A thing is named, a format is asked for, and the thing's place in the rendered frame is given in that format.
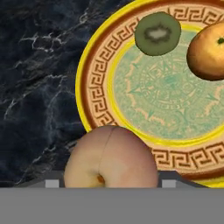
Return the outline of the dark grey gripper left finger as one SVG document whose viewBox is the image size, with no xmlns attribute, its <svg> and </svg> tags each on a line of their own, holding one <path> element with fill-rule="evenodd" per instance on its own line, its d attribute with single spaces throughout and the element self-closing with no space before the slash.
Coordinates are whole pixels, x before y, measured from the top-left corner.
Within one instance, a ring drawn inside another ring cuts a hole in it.
<svg viewBox="0 0 224 224">
<path fill-rule="evenodd" d="M 62 171 L 50 171 L 40 178 L 19 184 L 18 187 L 34 187 L 34 188 L 63 188 L 64 179 Z"/>
</svg>

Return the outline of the orange fruit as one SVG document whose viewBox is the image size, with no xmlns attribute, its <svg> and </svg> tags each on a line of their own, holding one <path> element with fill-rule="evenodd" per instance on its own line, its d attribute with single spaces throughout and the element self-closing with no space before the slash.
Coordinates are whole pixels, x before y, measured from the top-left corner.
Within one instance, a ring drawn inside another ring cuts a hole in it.
<svg viewBox="0 0 224 224">
<path fill-rule="evenodd" d="M 187 65 L 202 80 L 224 80 L 224 22 L 202 29 L 187 50 Z"/>
</svg>

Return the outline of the pink peach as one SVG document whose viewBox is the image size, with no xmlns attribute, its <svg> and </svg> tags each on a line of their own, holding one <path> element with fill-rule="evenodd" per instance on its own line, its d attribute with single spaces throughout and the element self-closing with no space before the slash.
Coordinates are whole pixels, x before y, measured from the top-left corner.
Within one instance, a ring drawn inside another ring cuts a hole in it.
<svg viewBox="0 0 224 224">
<path fill-rule="evenodd" d="M 103 126 L 73 147 L 64 181 L 67 188 L 153 188 L 158 169 L 149 147 L 133 132 Z"/>
</svg>

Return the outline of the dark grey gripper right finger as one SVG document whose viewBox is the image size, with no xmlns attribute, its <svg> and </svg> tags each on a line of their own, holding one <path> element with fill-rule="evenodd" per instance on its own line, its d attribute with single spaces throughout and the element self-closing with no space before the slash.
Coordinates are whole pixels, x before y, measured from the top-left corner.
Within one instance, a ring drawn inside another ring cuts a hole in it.
<svg viewBox="0 0 224 224">
<path fill-rule="evenodd" d="M 185 188 L 185 187 L 205 188 L 204 185 L 183 178 L 176 171 L 159 171 L 158 186 L 161 188 Z"/>
</svg>

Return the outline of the green kiwi half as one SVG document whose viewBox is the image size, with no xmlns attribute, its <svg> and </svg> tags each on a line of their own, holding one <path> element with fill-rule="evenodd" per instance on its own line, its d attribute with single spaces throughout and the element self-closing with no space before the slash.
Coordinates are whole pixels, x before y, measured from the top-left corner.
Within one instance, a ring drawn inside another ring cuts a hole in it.
<svg viewBox="0 0 224 224">
<path fill-rule="evenodd" d="M 172 51 L 179 43 L 180 22 L 170 14 L 160 11 L 143 17 L 135 30 L 135 43 L 149 56 L 160 56 Z"/>
</svg>

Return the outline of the yellow patterned plate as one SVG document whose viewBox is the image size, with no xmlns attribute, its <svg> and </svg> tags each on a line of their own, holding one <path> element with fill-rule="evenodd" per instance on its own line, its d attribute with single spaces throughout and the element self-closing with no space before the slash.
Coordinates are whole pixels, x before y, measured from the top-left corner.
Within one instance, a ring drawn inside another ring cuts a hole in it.
<svg viewBox="0 0 224 224">
<path fill-rule="evenodd" d="M 181 23 L 178 46 L 149 57 L 135 45 L 139 20 L 157 11 Z M 224 0 L 135 0 L 88 41 L 75 80 L 86 130 L 120 125 L 150 147 L 160 171 L 208 187 L 224 187 L 224 80 L 196 77 L 187 48 L 204 27 L 224 20 Z"/>
</svg>

